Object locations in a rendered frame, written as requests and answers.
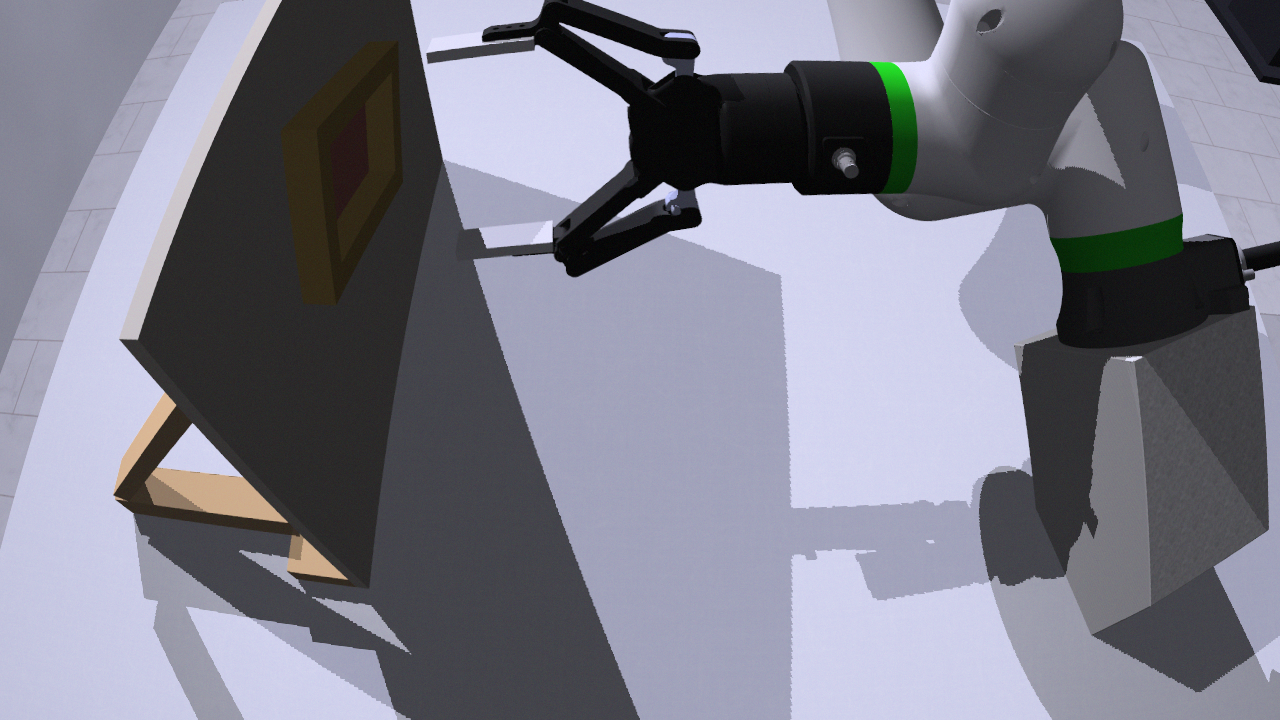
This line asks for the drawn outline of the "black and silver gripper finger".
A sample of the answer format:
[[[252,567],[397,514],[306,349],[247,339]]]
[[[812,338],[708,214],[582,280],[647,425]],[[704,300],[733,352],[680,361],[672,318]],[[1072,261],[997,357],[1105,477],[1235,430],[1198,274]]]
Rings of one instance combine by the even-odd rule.
[[[554,254],[568,275],[582,275],[660,234],[701,224],[695,190],[676,190],[605,225],[686,165],[682,149],[669,150],[646,170],[640,170],[630,159],[617,176],[556,227],[553,222],[534,222],[460,231],[457,261]]]
[[[689,29],[660,29],[584,0],[544,0],[535,20],[433,38],[426,53],[428,64],[535,51],[535,45],[539,45],[618,94],[625,102],[671,135],[682,135],[687,129],[686,120],[678,111],[646,92],[655,82],[625,67],[559,23],[662,56],[666,65],[675,67],[675,77],[692,76],[695,58],[701,53],[695,35]]]

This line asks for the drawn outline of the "brown rectangular frame with red panel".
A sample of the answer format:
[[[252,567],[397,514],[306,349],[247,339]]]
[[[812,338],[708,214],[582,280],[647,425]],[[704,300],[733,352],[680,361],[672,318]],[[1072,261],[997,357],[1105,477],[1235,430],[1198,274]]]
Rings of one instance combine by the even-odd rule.
[[[303,304],[337,305],[403,183],[398,41],[361,47],[285,124],[282,150]]]

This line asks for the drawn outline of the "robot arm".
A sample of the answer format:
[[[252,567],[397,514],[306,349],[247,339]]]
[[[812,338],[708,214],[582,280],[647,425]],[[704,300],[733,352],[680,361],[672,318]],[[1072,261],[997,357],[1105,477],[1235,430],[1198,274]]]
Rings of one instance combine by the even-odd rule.
[[[1183,240],[1164,117],[1144,54],[1121,40],[1123,0],[951,0],[945,22],[934,0],[827,4],[840,61],[785,67],[803,196],[873,193],[918,222],[1041,208],[1062,273],[1059,341],[1076,348],[1251,310],[1245,281],[1280,266],[1280,241]]]

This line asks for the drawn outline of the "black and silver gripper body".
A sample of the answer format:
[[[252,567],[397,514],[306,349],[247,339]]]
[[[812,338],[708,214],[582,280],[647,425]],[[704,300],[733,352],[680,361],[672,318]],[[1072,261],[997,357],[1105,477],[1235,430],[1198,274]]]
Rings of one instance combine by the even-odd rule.
[[[628,105],[628,151],[635,167],[646,170],[669,150],[682,149],[687,165],[664,181],[675,190],[797,181],[803,120],[788,73],[675,74],[646,92],[678,111],[687,129],[671,135]]]

